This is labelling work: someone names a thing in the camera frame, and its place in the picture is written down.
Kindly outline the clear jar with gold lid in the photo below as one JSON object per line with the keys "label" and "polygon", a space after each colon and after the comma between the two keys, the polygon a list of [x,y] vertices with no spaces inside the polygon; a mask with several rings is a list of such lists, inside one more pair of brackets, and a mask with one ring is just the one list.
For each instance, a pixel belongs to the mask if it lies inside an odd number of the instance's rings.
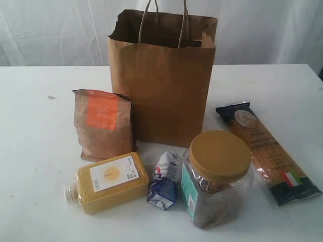
{"label": "clear jar with gold lid", "polygon": [[197,135],[184,154],[180,189],[193,224],[206,229],[237,218],[252,185],[251,151],[220,130]]}

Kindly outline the brown paper bag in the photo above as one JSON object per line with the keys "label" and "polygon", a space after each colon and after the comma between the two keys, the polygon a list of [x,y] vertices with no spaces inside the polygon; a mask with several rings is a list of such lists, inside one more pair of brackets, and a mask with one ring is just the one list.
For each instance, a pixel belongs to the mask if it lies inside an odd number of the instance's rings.
{"label": "brown paper bag", "polygon": [[112,90],[132,102],[137,140],[189,147],[201,133],[215,17],[124,10],[107,39]]}

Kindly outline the brown pouch with orange label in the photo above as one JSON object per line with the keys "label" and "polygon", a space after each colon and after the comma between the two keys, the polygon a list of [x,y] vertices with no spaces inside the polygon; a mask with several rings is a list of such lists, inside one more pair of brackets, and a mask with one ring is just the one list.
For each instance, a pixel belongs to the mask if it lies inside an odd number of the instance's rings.
{"label": "brown pouch with orange label", "polygon": [[127,96],[91,89],[72,92],[83,160],[99,162],[134,151],[132,102]]}

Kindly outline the blue white milk carton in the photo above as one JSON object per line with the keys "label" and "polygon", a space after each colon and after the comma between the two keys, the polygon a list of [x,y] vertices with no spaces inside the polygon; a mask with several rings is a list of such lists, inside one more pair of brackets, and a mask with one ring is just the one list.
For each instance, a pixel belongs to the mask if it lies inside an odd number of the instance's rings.
{"label": "blue white milk carton", "polygon": [[181,158],[173,151],[166,151],[157,161],[148,187],[146,201],[163,211],[177,201],[178,167]]}

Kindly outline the yellow millet plastic bottle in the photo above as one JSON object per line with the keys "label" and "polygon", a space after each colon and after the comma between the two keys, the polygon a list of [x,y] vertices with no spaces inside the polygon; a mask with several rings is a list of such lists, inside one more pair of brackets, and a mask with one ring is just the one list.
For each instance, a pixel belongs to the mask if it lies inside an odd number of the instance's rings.
{"label": "yellow millet plastic bottle", "polygon": [[130,152],[81,167],[64,195],[69,205],[95,214],[146,196],[148,183],[140,155]]}

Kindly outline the spaghetti packet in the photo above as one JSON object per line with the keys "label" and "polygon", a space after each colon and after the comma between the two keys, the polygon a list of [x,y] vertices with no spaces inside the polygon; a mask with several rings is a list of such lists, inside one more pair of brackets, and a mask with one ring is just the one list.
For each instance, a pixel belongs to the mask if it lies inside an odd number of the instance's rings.
{"label": "spaghetti packet", "polygon": [[216,108],[230,131],[250,148],[252,163],[278,206],[322,195],[250,108],[249,102]]}

